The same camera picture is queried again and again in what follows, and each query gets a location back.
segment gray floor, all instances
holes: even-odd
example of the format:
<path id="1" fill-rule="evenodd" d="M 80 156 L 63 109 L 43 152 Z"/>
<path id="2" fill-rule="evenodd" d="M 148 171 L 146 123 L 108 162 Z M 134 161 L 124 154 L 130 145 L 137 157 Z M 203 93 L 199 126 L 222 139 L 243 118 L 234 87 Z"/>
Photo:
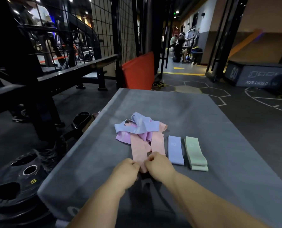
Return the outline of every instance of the gray floor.
<path id="1" fill-rule="evenodd" d="M 203 66 L 194 69 L 185 64 L 182 66 L 184 69 L 175 70 L 173 67 L 180 66 L 169 61 L 169 72 L 201 73 L 196 72 L 196 69 L 204 69 Z M 174 86 L 187 85 L 200 88 L 203 93 L 209 94 L 282 179 L 282 100 L 263 90 L 245 91 L 245 88 L 232 87 L 227 83 L 214 84 L 205 76 L 163 74 L 163 80 L 170 86 L 155 90 L 175 91 Z M 79 112 L 97 112 L 108 103 L 116 89 L 112 80 L 106 80 L 106 85 L 108 92 L 99 92 L 97 85 L 86 84 L 85 90 L 73 87 L 54 97 L 60 117 L 67 126 L 70 126 L 72 119 Z M 11 122 L 9 112 L 0 114 L 0 167 L 39 145 L 31 124 Z M 53 227 L 53 222 L 39 224 L 38 227 Z"/>

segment gray padded surface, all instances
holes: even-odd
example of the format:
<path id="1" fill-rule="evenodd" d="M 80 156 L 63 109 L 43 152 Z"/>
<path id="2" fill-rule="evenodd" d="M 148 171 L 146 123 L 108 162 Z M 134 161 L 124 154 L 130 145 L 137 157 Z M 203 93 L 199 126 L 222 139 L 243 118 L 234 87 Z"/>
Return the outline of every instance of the gray padded surface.
<path id="1" fill-rule="evenodd" d="M 282 181 L 209 96 L 130 89 L 118 90 L 41 185 L 38 195 L 57 218 L 70 221 L 116 164 L 132 157 L 130 145 L 115 139 L 114 124 L 134 112 L 168 125 L 166 152 L 169 135 L 199 139 L 209 171 L 187 165 L 175 166 L 177 171 L 268 225 L 282 227 Z M 183 144 L 182 152 L 187 163 Z M 143 178 L 121 199 L 117 226 L 190 227 L 166 188 Z"/>

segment right hand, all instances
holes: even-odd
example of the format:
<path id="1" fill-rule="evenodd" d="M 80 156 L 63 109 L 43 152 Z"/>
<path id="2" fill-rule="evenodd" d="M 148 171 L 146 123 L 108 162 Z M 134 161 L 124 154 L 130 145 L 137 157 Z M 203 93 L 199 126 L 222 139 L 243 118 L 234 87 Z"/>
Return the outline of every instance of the right hand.
<path id="1" fill-rule="evenodd" d="M 163 184 L 166 184 L 166 181 L 172 179 L 173 174 L 176 172 L 169 159 L 158 152 L 153 152 L 148 156 L 144 164 L 150 175 Z"/>

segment folded resistance band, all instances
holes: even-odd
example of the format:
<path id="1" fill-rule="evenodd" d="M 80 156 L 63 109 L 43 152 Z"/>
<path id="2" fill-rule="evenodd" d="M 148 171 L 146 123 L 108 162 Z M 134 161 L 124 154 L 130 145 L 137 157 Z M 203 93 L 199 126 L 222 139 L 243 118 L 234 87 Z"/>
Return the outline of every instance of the folded resistance band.
<path id="1" fill-rule="evenodd" d="M 168 136 L 168 159 L 173 164 L 184 165 L 180 137 Z"/>
<path id="2" fill-rule="evenodd" d="M 162 132 L 167 129 L 167 125 L 159 121 L 153 121 L 151 118 L 139 113 L 134 113 L 128 123 L 126 121 L 115 125 L 118 133 L 116 139 L 131 144 L 132 158 L 139 163 L 141 172 L 145 173 L 147 169 L 143 162 L 147 159 L 148 152 L 157 151 L 165 155 Z"/>
<path id="3" fill-rule="evenodd" d="M 186 137 L 185 147 L 192 170 L 208 171 L 208 162 L 203 156 L 198 138 Z"/>

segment forearm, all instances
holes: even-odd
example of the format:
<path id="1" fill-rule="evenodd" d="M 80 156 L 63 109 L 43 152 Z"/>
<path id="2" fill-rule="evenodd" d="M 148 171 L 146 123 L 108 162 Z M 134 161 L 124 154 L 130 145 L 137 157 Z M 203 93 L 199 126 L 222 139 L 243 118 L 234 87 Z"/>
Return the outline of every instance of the forearm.
<path id="1" fill-rule="evenodd" d="M 178 172 L 164 185 L 195 228 L 268 227 Z"/>
<path id="2" fill-rule="evenodd" d="M 120 198 L 124 192 L 110 189 L 103 184 L 85 203 L 68 228 L 110 228 L 115 227 Z"/>

